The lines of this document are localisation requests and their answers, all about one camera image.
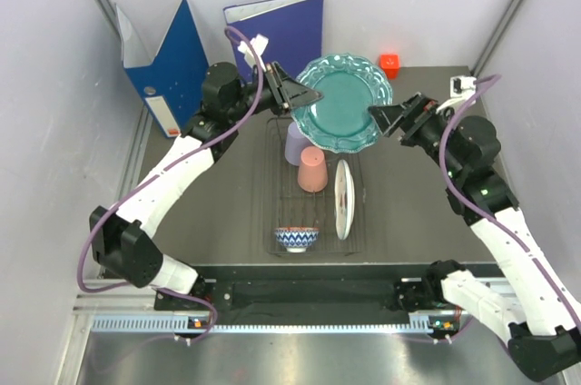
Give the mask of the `teal ornate plate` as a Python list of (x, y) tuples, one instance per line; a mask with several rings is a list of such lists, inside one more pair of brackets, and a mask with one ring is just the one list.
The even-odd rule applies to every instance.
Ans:
[(392, 104), (384, 71), (352, 54), (328, 54), (307, 64), (298, 82), (320, 94), (318, 101), (291, 112), (299, 131), (315, 146), (333, 153), (358, 153), (375, 144), (381, 131), (371, 106)]

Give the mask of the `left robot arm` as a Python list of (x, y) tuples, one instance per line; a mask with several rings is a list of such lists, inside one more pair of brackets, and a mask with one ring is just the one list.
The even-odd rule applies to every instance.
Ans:
[(136, 287), (174, 291), (186, 309), (205, 301), (206, 289), (190, 265), (162, 253), (153, 236), (187, 188), (229, 149), (244, 121), (270, 110), (283, 115), (321, 99), (278, 63), (257, 67), (246, 84), (234, 64), (212, 65), (202, 82), (199, 110), (168, 153), (140, 184), (110, 209), (90, 216), (87, 251), (107, 271)]

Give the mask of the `pink plastic cup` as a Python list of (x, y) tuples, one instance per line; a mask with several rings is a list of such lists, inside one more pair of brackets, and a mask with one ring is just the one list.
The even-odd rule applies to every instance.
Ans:
[(299, 187), (308, 193), (318, 193), (327, 183), (328, 171), (324, 152), (316, 146), (305, 148), (300, 154)]

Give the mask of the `white watermelon pattern plate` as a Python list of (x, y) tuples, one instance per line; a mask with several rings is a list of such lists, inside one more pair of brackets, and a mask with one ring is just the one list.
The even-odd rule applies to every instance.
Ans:
[(335, 228), (338, 238), (345, 241), (355, 215), (355, 186), (349, 164), (339, 160), (334, 183)]

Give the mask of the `purple plastic cup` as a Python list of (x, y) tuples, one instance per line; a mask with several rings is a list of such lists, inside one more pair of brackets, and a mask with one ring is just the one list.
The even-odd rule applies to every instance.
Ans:
[(294, 166), (300, 165), (302, 151), (311, 146), (310, 140), (305, 137), (298, 125), (292, 121), (287, 128), (284, 156), (286, 161)]

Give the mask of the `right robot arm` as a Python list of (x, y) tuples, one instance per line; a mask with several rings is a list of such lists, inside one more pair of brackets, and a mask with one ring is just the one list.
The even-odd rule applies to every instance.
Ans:
[(533, 381), (580, 362), (580, 304), (559, 280), (527, 227), (517, 198), (493, 163), (501, 144), (485, 117), (465, 115), (416, 94), (406, 102), (371, 106), (381, 132), (400, 130), (401, 145), (419, 147), (442, 171), (452, 211), (492, 254), (516, 294), (508, 299), (459, 262), (436, 261), (421, 279), (426, 302), (458, 306), (505, 345)]

